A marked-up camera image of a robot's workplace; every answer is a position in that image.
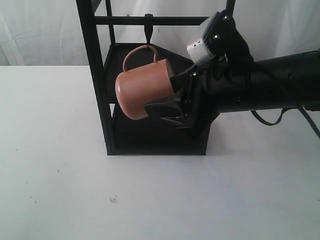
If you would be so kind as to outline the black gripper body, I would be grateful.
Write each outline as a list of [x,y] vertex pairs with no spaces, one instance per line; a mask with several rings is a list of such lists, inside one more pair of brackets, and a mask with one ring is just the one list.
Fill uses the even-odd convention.
[[197,71],[192,74],[189,87],[180,89],[183,90],[181,101],[186,122],[179,127],[193,137],[201,136],[220,115],[213,110],[204,88],[209,69],[197,67]]

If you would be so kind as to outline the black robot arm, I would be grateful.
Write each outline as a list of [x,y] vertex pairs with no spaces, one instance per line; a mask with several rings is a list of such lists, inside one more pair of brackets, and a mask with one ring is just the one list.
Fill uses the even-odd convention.
[[249,111],[262,124],[260,110],[297,110],[313,132],[309,115],[320,109],[320,53],[305,52],[255,62],[240,58],[192,66],[170,80],[174,93],[145,105],[148,116],[200,135],[222,113]]

